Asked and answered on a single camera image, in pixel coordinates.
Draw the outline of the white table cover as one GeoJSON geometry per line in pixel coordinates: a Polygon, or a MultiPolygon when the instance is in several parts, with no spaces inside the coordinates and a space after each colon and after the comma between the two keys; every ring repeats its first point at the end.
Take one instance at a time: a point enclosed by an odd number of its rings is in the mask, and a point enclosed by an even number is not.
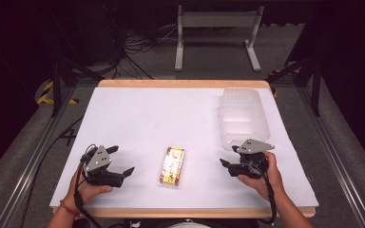
{"type": "Polygon", "coordinates": [[[51,199],[58,206],[86,149],[118,145],[112,172],[135,167],[120,188],[94,198],[99,209],[260,209],[268,202],[231,177],[223,148],[219,88],[97,87],[51,199]],[[185,150],[178,186],[160,183],[168,147],[185,150]]]}

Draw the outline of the yellow black hazard tape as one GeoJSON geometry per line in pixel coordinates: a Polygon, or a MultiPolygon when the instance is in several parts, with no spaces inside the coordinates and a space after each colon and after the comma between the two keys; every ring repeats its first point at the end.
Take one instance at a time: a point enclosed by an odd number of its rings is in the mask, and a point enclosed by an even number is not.
{"type": "MultiPolygon", "coordinates": [[[[50,92],[50,90],[53,88],[53,81],[48,80],[46,85],[43,88],[43,91],[40,95],[40,97],[37,99],[37,104],[49,104],[49,105],[54,105],[54,100],[53,99],[49,99],[48,98],[48,94],[50,92]]],[[[69,105],[76,105],[79,103],[78,99],[70,99],[68,101],[69,105]]]]}

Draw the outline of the clear plastic container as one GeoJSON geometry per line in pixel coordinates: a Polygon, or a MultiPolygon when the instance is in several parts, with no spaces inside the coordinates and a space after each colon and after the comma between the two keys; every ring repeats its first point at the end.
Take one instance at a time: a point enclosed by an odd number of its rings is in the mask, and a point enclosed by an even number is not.
{"type": "Polygon", "coordinates": [[[267,142],[271,137],[261,97],[256,89],[226,88],[220,97],[223,148],[231,151],[247,139],[267,142]]]}

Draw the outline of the aluminium floor rail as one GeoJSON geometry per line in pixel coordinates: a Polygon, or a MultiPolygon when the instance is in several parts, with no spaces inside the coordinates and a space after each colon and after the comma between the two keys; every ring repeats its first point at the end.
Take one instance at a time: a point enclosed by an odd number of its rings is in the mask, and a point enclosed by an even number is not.
{"type": "Polygon", "coordinates": [[[43,131],[38,136],[37,144],[32,148],[32,153],[27,156],[25,166],[20,168],[20,175],[16,179],[15,186],[11,188],[10,197],[0,213],[0,228],[9,228],[10,223],[19,209],[26,194],[30,193],[32,183],[36,179],[38,166],[43,162],[48,152],[48,143],[53,136],[61,116],[63,115],[67,102],[71,99],[75,88],[65,88],[61,97],[61,104],[57,111],[51,110],[48,114],[48,121],[43,124],[43,131]]]}
{"type": "Polygon", "coordinates": [[[305,88],[299,88],[298,94],[307,107],[308,113],[311,116],[312,122],[317,130],[319,138],[322,140],[322,143],[324,145],[325,154],[334,170],[334,173],[345,195],[345,198],[355,215],[359,227],[365,228],[365,205],[355,188],[355,184],[351,179],[348,171],[346,170],[340,156],[338,155],[336,147],[323,121],[312,108],[311,96],[308,94],[305,88]]]}

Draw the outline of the yellow red snack packet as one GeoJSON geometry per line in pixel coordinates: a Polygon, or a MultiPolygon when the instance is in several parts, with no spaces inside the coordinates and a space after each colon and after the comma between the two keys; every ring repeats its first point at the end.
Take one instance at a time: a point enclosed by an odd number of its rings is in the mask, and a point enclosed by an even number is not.
{"type": "Polygon", "coordinates": [[[160,183],[179,185],[185,150],[179,147],[168,147],[163,160],[160,183]]]}

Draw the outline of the person's dark clothing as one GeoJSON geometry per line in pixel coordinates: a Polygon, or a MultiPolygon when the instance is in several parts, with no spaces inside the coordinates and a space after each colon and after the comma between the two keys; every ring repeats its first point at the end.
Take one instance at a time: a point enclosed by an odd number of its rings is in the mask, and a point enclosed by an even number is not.
{"type": "Polygon", "coordinates": [[[126,218],[102,228],[259,228],[252,218],[126,218]]]}

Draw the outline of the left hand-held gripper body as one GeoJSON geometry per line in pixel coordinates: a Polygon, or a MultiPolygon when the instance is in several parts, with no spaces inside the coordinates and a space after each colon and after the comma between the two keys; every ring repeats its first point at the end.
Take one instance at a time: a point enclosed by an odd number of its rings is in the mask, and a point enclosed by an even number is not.
{"type": "Polygon", "coordinates": [[[83,162],[84,176],[86,181],[95,186],[109,185],[112,187],[121,187],[124,178],[122,174],[111,173],[107,170],[112,163],[110,154],[107,154],[103,145],[94,145],[84,155],[86,159],[83,162]]]}

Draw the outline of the grey metal stand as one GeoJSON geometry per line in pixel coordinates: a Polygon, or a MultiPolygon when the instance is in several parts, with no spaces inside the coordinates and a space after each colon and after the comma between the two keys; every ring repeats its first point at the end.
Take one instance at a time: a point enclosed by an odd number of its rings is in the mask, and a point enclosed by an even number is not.
{"type": "Polygon", "coordinates": [[[184,11],[178,8],[178,43],[174,69],[183,70],[183,29],[184,28],[250,28],[250,37],[243,41],[251,66],[260,71],[260,64],[254,44],[259,31],[264,6],[249,11],[184,11]]]}

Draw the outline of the black tripod stand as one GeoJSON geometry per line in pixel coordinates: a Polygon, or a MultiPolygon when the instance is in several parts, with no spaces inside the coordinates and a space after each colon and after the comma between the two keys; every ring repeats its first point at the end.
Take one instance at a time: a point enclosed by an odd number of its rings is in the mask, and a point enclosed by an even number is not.
{"type": "Polygon", "coordinates": [[[53,7],[45,8],[45,18],[41,20],[41,25],[52,62],[50,76],[53,82],[52,116],[56,117],[64,103],[61,83],[64,83],[65,87],[75,87],[78,84],[78,74],[73,71],[74,68],[96,82],[102,81],[104,77],[84,65],[74,46],[75,42],[67,36],[67,23],[61,22],[61,17],[53,7]]]}
{"type": "Polygon", "coordinates": [[[294,79],[295,86],[305,87],[310,79],[313,79],[311,107],[317,117],[320,116],[318,105],[321,79],[318,62],[320,58],[319,38],[323,31],[322,26],[318,25],[318,21],[322,18],[321,10],[314,9],[296,40],[284,68],[271,71],[265,79],[267,83],[271,84],[296,69],[298,69],[298,73],[294,79]]]}

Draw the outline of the person's left hand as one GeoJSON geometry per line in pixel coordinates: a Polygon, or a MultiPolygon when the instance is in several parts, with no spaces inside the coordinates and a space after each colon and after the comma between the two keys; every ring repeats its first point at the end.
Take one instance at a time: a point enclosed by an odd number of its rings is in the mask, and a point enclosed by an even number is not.
{"type": "Polygon", "coordinates": [[[94,197],[102,195],[104,193],[109,193],[113,190],[113,187],[109,185],[101,185],[101,186],[90,185],[85,181],[85,178],[82,175],[79,175],[77,172],[75,172],[70,181],[67,194],[63,198],[64,201],[73,203],[74,205],[75,205],[74,194],[76,185],[78,185],[78,191],[82,197],[83,203],[88,203],[94,197]]]}

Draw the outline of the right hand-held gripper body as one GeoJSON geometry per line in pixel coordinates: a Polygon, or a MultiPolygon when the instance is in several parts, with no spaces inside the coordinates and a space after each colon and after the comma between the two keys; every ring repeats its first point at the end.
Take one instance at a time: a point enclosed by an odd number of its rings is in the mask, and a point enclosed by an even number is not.
{"type": "Polygon", "coordinates": [[[259,179],[266,174],[269,167],[264,152],[275,147],[266,142],[253,139],[245,140],[239,147],[240,162],[230,165],[228,172],[231,177],[244,175],[251,179],[259,179]]]}

